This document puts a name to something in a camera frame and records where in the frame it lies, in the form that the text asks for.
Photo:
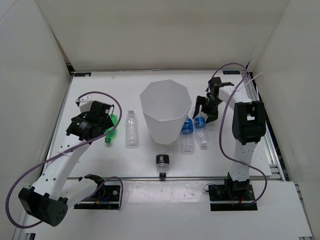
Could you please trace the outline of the green plastic soda bottle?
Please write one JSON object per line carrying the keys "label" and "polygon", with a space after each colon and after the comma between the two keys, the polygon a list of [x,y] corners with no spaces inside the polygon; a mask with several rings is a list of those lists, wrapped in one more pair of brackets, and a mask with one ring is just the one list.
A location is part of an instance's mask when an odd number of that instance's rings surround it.
{"label": "green plastic soda bottle", "polygon": [[[116,123],[118,122],[118,116],[115,115],[115,114],[112,114],[112,115],[111,115],[111,120],[112,120],[113,125],[115,126]],[[113,140],[114,140],[115,137],[116,137],[116,133],[117,133],[117,131],[116,131],[116,129],[115,129],[115,130],[113,130],[112,132],[110,132],[109,134],[107,134],[107,135],[104,137],[104,142],[105,142],[105,144],[106,144],[107,146],[111,146],[111,145],[112,145],[112,142],[113,142]]]}

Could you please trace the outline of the clear bottle blue label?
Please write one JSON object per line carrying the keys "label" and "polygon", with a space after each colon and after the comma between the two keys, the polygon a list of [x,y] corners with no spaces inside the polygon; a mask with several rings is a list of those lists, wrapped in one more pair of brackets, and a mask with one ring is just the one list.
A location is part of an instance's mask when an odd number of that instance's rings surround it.
{"label": "clear bottle blue label", "polygon": [[194,127],[196,139],[201,149],[207,149],[208,137],[206,132],[206,121],[203,115],[198,115],[194,118]]}

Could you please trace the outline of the clear unlabeled plastic bottle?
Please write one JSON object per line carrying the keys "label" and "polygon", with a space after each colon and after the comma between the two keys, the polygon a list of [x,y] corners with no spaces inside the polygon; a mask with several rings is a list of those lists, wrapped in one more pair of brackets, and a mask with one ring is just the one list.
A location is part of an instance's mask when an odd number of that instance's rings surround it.
{"label": "clear unlabeled plastic bottle", "polygon": [[138,119],[133,108],[127,112],[125,119],[125,144],[129,149],[139,145]]}

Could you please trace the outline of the blue Pocari Sweat bottle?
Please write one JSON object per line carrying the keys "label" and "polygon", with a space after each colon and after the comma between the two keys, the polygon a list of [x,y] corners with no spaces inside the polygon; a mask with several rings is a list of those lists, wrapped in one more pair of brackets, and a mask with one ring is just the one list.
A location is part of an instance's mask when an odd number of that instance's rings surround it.
{"label": "blue Pocari Sweat bottle", "polygon": [[193,122],[186,117],[180,132],[180,150],[183,155],[192,155],[195,149]]}

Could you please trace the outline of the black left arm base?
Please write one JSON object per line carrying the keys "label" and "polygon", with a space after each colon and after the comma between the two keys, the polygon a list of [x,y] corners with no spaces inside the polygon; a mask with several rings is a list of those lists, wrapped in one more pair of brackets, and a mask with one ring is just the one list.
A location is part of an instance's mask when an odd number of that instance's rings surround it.
{"label": "black left arm base", "polygon": [[75,210],[120,210],[123,202],[124,184],[116,176],[107,178],[93,196],[74,205]]}

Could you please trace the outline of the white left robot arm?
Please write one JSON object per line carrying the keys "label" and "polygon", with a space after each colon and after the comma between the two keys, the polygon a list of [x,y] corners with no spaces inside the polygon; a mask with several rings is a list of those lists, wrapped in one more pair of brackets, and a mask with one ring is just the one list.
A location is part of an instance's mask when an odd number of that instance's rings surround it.
{"label": "white left robot arm", "polygon": [[64,188],[76,163],[89,148],[87,142],[103,135],[114,126],[109,115],[112,105],[88,101],[80,106],[81,113],[71,119],[60,147],[62,155],[51,161],[30,188],[22,188],[18,198],[26,213],[52,227],[59,225],[69,208],[89,198],[99,201],[106,197],[103,179],[94,174],[80,177]]}

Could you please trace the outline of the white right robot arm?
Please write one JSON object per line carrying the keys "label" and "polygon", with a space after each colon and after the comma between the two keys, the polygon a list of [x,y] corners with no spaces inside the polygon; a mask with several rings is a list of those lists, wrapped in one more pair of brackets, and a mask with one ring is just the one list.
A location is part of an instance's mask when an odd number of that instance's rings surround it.
{"label": "white right robot arm", "polygon": [[222,185],[215,187],[217,198],[236,200],[245,198],[251,189],[249,170],[254,169],[265,177],[265,173],[251,165],[253,153],[261,138],[266,134],[266,111],[260,100],[251,100],[237,90],[231,82],[222,82],[220,77],[208,81],[206,96],[196,98],[192,118],[200,123],[200,114],[206,115],[206,123],[218,119],[219,105],[225,103],[226,109],[232,109],[232,135],[235,139],[234,156],[225,152],[224,157],[232,161],[231,170]]}

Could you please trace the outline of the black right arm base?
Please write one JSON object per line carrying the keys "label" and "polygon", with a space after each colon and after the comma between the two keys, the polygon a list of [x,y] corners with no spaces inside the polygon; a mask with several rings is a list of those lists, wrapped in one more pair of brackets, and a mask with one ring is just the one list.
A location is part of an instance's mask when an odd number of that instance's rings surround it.
{"label": "black right arm base", "polygon": [[223,184],[208,183],[203,186],[209,194],[211,212],[257,211],[255,194],[250,180],[233,181],[230,177]]}

